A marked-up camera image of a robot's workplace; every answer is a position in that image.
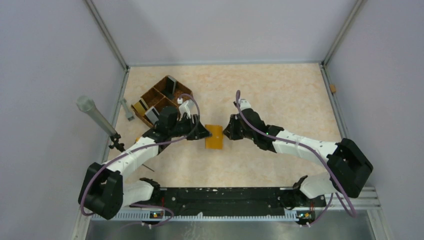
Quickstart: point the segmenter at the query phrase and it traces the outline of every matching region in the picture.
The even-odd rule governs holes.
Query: table surface
[[[233,101],[236,90],[241,90],[265,124],[320,141],[341,140],[317,63],[131,67],[124,92],[128,105],[166,75],[193,91],[204,125],[225,128],[230,115],[237,113]],[[120,108],[116,130],[127,148],[148,129],[137,117],[128,121]],[[145,162],[155,172],[141,166],[126,182],[145,177],[162,187],[282,187],[325,171],[296,156],[263,151],[249,139],[231,141],[224,136],[223,146],[205,149],[204,140],[171,144]],[[118,154],[112,149],[108,159]]]

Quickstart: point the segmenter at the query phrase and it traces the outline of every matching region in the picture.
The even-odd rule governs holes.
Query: purple cable
[[[131,150],[131,153],[135,153],[135,152],[137,152],[137,151],[140,151],[140,150],[143,150],[143,149],[146,149],[146,148],[150,148],[150,147],[155,147],[155,146],[160,146],[160,145],[168,145],[168,144],[173,144],[173,143],[176,143],[176,142],[179,142],[179,141],[181,141],[181,140],[184,140],[184,139],[186,139],[189,135],[191,135],[192,133],[194,133],[194,131],[196,130],[196,128],[197,128],[197,126],[199,125],[199,122],[200,122],[200,109],[199,109],[199,105],[198,105],[198,103],[195,101],[195,99],[191,96],[191,95],[189,95],[189,94],[186,94],[186,93],[182,93],[180,96],[179,96],[179,98],[181,98],[181,97],[183,97],[183,96],[186,96],[186,97],[189,97],[193,102],[194,102],[194,104],[196,105],[196,109],[197,109],[197,115],[198,115],[198,121],[196,122],[196,124],[195,124],[195,126],[194,126],[194,128],[190,131],[190,133],[189,134],[187,134],[186,136],[183,136],[183,137],[181,137],[181,138],[178,138],[178,139],[176,139],[176,140],[171,140],[171,141],[164,141],[164,142],[158,142],[158,143],[154,143],[154,144],[149,144],[149,145],[144,145],[144,146],[141,146],[141,147],[137,147],[136,149],[134,149],[134,150]],[[109,167],[111,164],[113,164],[114,162],[116,162],[116,161],[118,161],[119,159],[121,159],[121,158],[123,158],[123,157],[125,157],[125,156],[127,156],[128,155],[128,153],[124,153],[124,154],[122,154],[122,155],[119,155],[119,156],[117,156],[117,157],[115,157],[114,159],[112,159],[112,160],[110,160],[109,162],[107,162],[106,164],[104,164],[95,174],[94,174],[94,176],[91,178],[91,180],[88,182],[88,184],[87,184],[87,186],[85,187],[85,190],[84,190],[84,193],[82,194],[82,198],[81,198],[81,204],[79,205],[79,209],[81,210],[81,213],[82,213],[82,215],[84,215],[84,216],[91,216],[91,215],[94,215],[94,212],[91,212],[91,213],[87,213],[86,211],[84,211],[84,203],[86,202],[86,197],[87,197],[87,194],[89,193],[89,190],[90,190],[90,188],[92,187],[92,185],[93,185],[93,183],[94,183],[94,181],[96,180],[96,178],[100,175],[100,173],[102,173],[102,171],[103,170],[105,170],[107,167]]]
[[[161,221],[158,224],[151,225],[152,228],[160,227],[160,226],[164,225],[165,223],[169,222],[174,217],[174,212],[171,209],[169,209],[167,207],[164,207],[164,206],[151,206],[151,205],[143,205],[143,204],[133,203],[133,204],[131,204],[131,207],[139,207],[139,208],[151,208],[151,207],[155,207],[155,208],[158,208],[158,209],[162,209],[164,211],[168,211],[171,214],[171,217],[168,218],[168,219],[166,219],[165,221]],[[141,226],[145,226],[145,227],[148,227],[149,226],[149,224],[143,224],[142,221],[130,222],[130,223],[127,223],[127,224],[121,226],[118,230],[114,231],[112,234],[110,234],[104,240],[109,239],[110,237],[115,236],[117,233],[119,233],[120,231],[122,231],[122,229],[124,229],[126,227],[129,227],[129,226],[132,226],[132,225],[141,225]]]
[[[276,136],[271,136],[271,135],[267,135],[266,133],[260,131],[259,129],[257,129],[256,127],[254,127],[250,122],[248,122],[248,120],[246,119],[246,117],[243,115],[242,110],[240,109],[240,103],[239,103],[239,99],[240,99],[240,90],[237,90],[237,92],[235,93],[235,103],[236,103],[236,107],[238,110],[238,113],[240,114],[241,118],[244,120],[244,122],[251,128],[253,129],[255,132],[257,132],[260,135],[263,135],[267,138],[270,139],[274,139],[274,140],[279,140],[279,141],[283,141],[289,144],[296,144],[296,141],[292,141],[292,140],[288,140],[288,139],[284,139],[284,138],[280,138],[280,137],[276,137]],[[317,151],[315,151],[312,147],[303,144],[303,143],[298,143],[299,146],[304,147],[306,149],[308,149],[309,151],[311,151],[318,159],[319,161],[322,163],[322,165],[325,167],[325,169],[328,171],[328,173],[330,174],[331,178],[334,180],[335,184],[337,185],[338,189],[340,190],[340,192],[343,194],[344,199],[346,200],[347,204],[349,205],[350,211],[348,210],[348,208],[346,207],[346,205],[343,203],[342,199],[340,198],[339,194],[336,193],[337,198],[339,199],[341,205],[343,206],[344,210],[347,212],[347,214],[349,214],[349,216],[351,216],[352,218],[356,218],[357,216],[357,212],[354,208],[354,205],[352,204],[351,200],[349,199],[348,195],[346,194],[345,190],[343,189],[342,185],[340,184],[339,180],[337,180],[336,176],[334,175],[333,171],[331,171],[331,169],[329,168],[329,166],[327,165],[326,161],[324,161],[324,159],[321,157],[321,155],[319,155],[317,153]],[[323,215],[327,209],[328,209],[328,204],[325,207],[324,211],[321,213],[321,215]]]

